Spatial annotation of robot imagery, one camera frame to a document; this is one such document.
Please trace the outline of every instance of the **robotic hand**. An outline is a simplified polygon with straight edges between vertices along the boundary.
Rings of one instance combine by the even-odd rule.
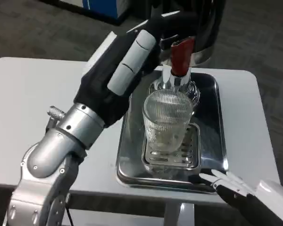
[[[7,225],[61,225],[85,150],[127,112],[129,96],[141,77],[160,63],[158,44],[164,27],[165,20],[156,17],[125,35],[109,35],[100,57],[83,76],[70,110],[50,108],[44,138],[21,162],[21,180],[11,197]]]
[[[199,176],[253,226],[283,226],[283,187],[279,184],[261,180],[254,190],[231,172],[223,174],[213,169],[212,175]]]

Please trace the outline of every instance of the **gray carpet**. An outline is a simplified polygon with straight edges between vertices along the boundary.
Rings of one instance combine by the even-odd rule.
[[[37,0],[0,0],[0,57],[88,60],[115,27]],[[242,69],[257,77],[283,185],[283,0],[229,0],[210,67]],[[0,188],[0,224],[10,190]],[[80,209],[162,216],[164,204],[120,198],[74,196]],[[196,225],[247,226],[233,209],[198,206]]]

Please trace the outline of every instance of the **stainless steel tray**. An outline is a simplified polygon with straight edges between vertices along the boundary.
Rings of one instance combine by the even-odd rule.
[[[197,175],[200,170],[216,169],[227,171],[227,157],[222,124],[218,84],[209,74],[193,73],[192,80],[200,89],[200,103],[192,117],[192,123],[200,128],[201,165],[198,170],[168,168],[149,164],[144,158],[144,125],[142,105],[150,84],[161,76],[154,71],[144,77],[130,99],[128,113],[124,117],[118,155],[117,176],[132,187],[180,190],[188,192],[213,193],[209,186],[201,184]]]

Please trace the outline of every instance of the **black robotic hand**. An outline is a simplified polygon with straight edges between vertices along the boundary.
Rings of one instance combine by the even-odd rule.
[[[162,17],[155,17],[147,22],[144,30],[117,36],[82,77],[74,102],[92,109],[103,119],[105,127],[119,120],[127,112],[129,97],[141,77],[160,63],[159,42],[164,23]]]

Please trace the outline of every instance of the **glass cup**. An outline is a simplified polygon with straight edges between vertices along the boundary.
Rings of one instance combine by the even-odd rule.
[[[184,93],[161,89],[148,95],[142,113],[149,146],[161,152],[176,151],[192,112],[193,105]]]

